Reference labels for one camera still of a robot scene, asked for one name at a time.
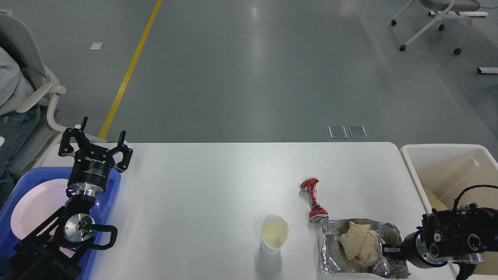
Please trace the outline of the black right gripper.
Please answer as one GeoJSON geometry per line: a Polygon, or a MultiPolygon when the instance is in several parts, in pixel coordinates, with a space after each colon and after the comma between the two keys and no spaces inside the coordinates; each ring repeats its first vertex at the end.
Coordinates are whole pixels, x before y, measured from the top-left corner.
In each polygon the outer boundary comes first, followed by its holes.
{"type": "Polygon", "coordinates": [[[394,246],[388,243],[381,244],[381,253],[389,259],[406,259],[420,269],[432,269],[446,266],[446,259],[436,259],[431,256],[429,249],[422,241],[422,231],[418,230],[408,234],[401,246],[394,246]]]}

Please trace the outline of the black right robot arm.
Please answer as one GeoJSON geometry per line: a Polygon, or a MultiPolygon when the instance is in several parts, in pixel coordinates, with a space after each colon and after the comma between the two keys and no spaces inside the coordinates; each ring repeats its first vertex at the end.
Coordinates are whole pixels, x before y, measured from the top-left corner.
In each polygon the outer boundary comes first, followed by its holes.
{"type": "Polygon", "coordinates": [[[417,231],[408,234],[400,246],[383,243],[384,257],[409,261],[421,269],[440,268],[448,263],[459,266],[457,280],[468,279],[484,263],[484,252],[498,248],[496,209],[476,203],[459,206],[463,195],[479,186],[465,188],[455,198],[450,210],[432,209],[424,214],[417,231]]]}

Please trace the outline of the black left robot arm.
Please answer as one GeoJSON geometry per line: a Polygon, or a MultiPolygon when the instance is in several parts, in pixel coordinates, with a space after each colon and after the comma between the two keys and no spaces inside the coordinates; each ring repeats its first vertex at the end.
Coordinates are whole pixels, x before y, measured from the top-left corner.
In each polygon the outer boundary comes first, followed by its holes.
{"type": "Polygon", "coordinates": [[[96,195],[105,193],[112,170],[127,170],[133,150],[121,131],[117,145],[93,144],[82,124],[62,133],[58,155],[71,156],[74,164],[68,179],[67,202],[14,246],[6,280],[75,280],[82,273],[79,262],[88,250],[107,250],[115,245],[118,229],[97,224],[90,215],[96,195]]]}

